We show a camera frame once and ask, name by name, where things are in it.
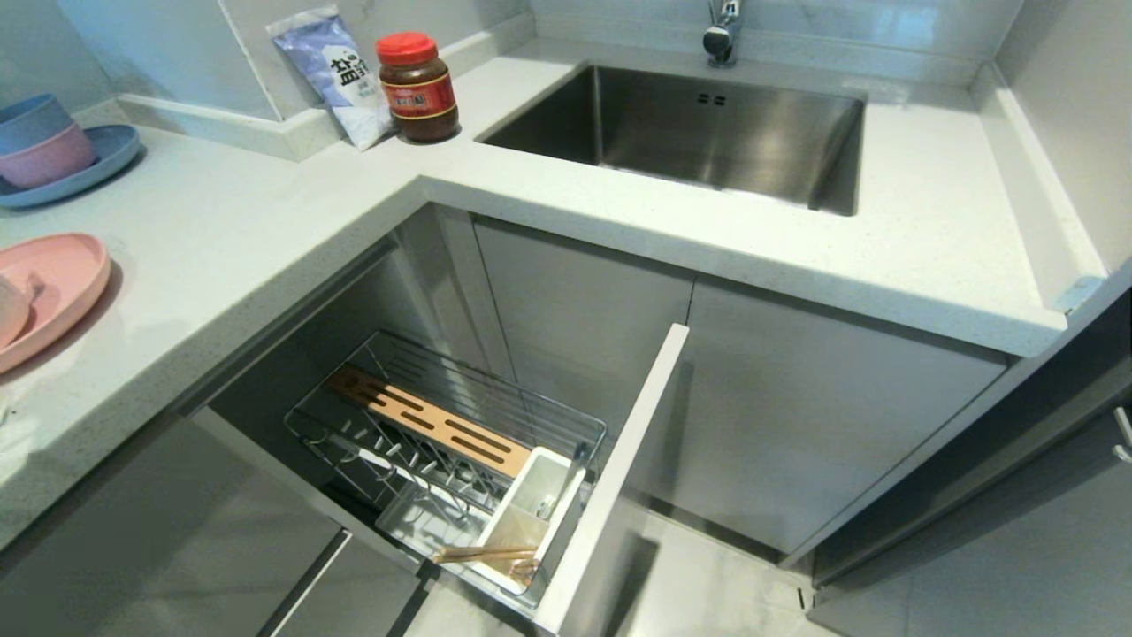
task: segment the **blue salt package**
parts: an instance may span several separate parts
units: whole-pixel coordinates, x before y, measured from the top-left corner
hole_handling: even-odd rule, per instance
[[[336,6],[295,14],[269,25],[267,34],[326,100],[354,146],[365,150],[393,129],[385,93]]]

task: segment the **wire rack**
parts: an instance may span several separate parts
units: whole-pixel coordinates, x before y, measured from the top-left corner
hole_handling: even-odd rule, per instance
[[[375,526],[430,554],[479,536],[513,479],[375,413],[332,389],[360,371],[494,433],[546,447],[591,468],[606,424],[418,343],[379,330],[284,419],[288,430],[331,466],[357,498],[380,511]]]

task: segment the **jar label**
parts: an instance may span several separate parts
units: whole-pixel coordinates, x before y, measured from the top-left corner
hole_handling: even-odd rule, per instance
[[[448,74],[420,84],[388,84],[383,81],[389,110],[401,119],[428,119],[456,107]]]

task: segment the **wooden cutting board holder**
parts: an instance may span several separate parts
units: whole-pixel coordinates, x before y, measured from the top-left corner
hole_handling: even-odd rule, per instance
[[[335,393],[465,458],[516,477],[531,450],[509,438],[349,365],[327,380]]]

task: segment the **pink plate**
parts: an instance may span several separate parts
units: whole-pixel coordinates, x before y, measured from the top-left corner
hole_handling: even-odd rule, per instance
[[[110,281],[110,255],[91,234],[52,234],[0,250],[0,274],[34,296],[24,332],[0,350],[2,375],[54,343],[91,310]]]

